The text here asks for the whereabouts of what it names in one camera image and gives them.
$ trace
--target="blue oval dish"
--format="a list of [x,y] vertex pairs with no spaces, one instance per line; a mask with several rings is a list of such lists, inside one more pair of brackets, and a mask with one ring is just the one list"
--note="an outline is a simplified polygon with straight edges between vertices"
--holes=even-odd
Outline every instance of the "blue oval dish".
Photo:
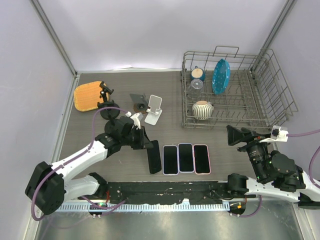
[[228,61],[221,59],[217,62],[212,77],[212,91],[214,94],[222,94],[228,87],[229,79],[230,65]]

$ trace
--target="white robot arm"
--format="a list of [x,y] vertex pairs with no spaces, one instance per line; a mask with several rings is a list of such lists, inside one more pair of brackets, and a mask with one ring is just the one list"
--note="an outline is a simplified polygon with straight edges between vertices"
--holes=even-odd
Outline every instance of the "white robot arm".
[[101,198],[106,194],[107,182],[97,173],[73,179],[91,165],[118,152],[122,146],[131,146],[134,150],[153,148],[145,128],[141,126],[141,113],[112,119],[105,125],[105,133],[99,134],[92,143],[71,156],[51,165],[39,163],[25,189],[32,200],[40,182],[47,178],[36,194],[35,204],[45,214],[51,214],[65,201],[81,196]]
[[[101,176],[90,173],[83,178],[73,178],[89,166],[118,152],[121,146],[131,146],[134,150],[152,148],[144,127],[140,125],[140,119],[139,114],[128,114],[127,117],[109,121],[105,126],[105,133],[98,135],[93,143],[80,151],[51,165],[39,163],[25,194],[32,199],[39,182],[53,169],[63,165],[63,168],[48,178],[36,196],[35,203],[45,215],[53,213],[63,202],[81,196],[101,199],[108,188],[107,182]],[[221,186],[220,192],[218,190],[217,193],[231,198],[243,198],[248,195],[268,196],[298,203],[301,208],[320,209],[320,189],[311,182],[308,174],[284,154],[278,151],[268,153],[269,142],[287,141],[288,132],[285,128],[275,126],[271,134],[264,135],[245,128],[238,130],[232,126],[227,126],[227,131],[230,146],[240,142],[246,143],[245,146],[239,147],[238,151],[247,152],[257,179],[233,173],[228,175],[227,182],[212,182]],[[81,155],[89,146],[89,151]],[[76,160],[64,164],[79,155],[81,156]],[[219,194],[213,195],[212,199],[221,199]]]

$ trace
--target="mug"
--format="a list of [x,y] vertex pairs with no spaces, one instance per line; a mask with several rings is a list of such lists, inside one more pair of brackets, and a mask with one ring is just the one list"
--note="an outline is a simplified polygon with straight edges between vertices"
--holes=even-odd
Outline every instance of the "mug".
[[202,82],[206,79],[206,72],[198,68],[198,66],[195,66],[195,69],[193,69],[190,73],[191,80],[193,79],[200,79]]
[[192,106],[192,113],[197,120],[206,120],[211,117],[214,106],[207,101],[197,101]]

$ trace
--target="black smartphone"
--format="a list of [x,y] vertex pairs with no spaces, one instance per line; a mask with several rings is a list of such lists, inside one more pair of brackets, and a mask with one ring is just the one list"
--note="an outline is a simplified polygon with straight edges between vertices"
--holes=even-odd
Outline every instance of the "black smartphone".
[[177,146],[166,145],[162,149],[162,170],[164,175],[177,175],[178,168]]
[[210,159],[207,145],[193,145],[196,174],[210,174]]
[[194,167],[194,151],[191,143],[178,144],[179,152],[179,172],[193,173]]
[[153,148],[147,148],[149,172],[156,174],[161,171],[161,157],[158,140],[151,141]]

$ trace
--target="dish rack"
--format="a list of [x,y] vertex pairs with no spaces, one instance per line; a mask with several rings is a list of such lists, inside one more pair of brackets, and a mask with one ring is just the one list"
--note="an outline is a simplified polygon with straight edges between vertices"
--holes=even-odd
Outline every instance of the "dish rack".
[[[182,126],[185,128],[245,127],[268,130],[281,126],[298,112],[298,106],[272,49],[260,55],[240,54],[236,46],[216,46],[214,52],[187,51],[182,62]],[[212,77],[220,59],[230,64],[228,87],[219,95],[212,91]],[[198,66],[206,72],[203,92],[196,100],[188,97],[190,72]],[[192,106],[197,101],[214,106],[211,117],[197,120]]]

